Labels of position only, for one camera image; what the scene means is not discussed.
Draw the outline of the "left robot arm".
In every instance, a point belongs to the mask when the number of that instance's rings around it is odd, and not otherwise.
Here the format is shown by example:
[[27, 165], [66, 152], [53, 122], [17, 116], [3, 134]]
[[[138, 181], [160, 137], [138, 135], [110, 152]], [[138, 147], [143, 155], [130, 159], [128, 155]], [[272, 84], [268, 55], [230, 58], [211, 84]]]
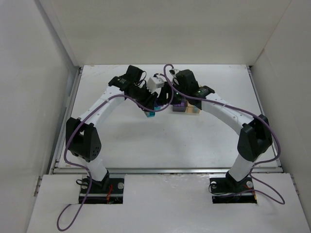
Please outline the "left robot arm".
[[157, 92], [165, 86], [159, 75], [141, 80], [143, 70], [130, 65], [125, 74], [112, 78], [99, 99], [78, 118], [70, 117], [66, 122], [65, 151], [81, 160], [94, 182], [102, 183], [108, 177], [100, 151], [102, 143], [98, 133], [109, 115], [125, 100], [132, 100], [147, 113], [159, 111], [156, 106]]

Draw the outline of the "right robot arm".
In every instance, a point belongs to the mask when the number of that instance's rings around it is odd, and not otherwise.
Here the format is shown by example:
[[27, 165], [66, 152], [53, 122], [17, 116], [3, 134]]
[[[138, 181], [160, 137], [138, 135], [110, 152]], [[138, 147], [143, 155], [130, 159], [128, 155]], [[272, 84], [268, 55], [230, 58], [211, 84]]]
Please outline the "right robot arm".
[[200, 110], [217, 117], [238, 135], [238, 157], [225, 176], [225, 184], [228, 185], [229, 192], [233, 192], [249, 176], [258, 158], [272, 145], [267, 117], [231, 106], [212, 88], [200, 86], [189, 69], [172, 69], [170, 73], [172, 80], [169, 80], [166, 73], [162, 73], [165, 78], [164, 86], [173, 91], [169, 98], [187, 100]]

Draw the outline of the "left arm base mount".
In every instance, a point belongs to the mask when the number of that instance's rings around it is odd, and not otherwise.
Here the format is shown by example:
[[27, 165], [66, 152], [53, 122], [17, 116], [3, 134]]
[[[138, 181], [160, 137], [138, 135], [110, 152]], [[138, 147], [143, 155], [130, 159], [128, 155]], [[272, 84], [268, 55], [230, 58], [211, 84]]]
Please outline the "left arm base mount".
[[[76, 184], [80, 186], [78, 201], [81, 204], [88, 190], [89, 177], [77, 179]], [[119, 177], [109, 178], [103, 186], [93, 181], [84, 204], [123, 204], [124, 185], [125, 179]]]

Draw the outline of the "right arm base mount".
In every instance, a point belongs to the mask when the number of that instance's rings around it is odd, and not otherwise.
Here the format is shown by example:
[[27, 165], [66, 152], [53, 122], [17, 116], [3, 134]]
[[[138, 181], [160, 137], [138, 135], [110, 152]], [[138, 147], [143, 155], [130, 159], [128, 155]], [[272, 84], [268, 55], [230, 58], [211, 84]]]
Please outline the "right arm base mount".
[[251, 203], [257, 204], [254, 185], [250, 177], [240, 182], [230, 181], [226, 177], [209, 179], [208, 190], [212, 194], [213, 204]]

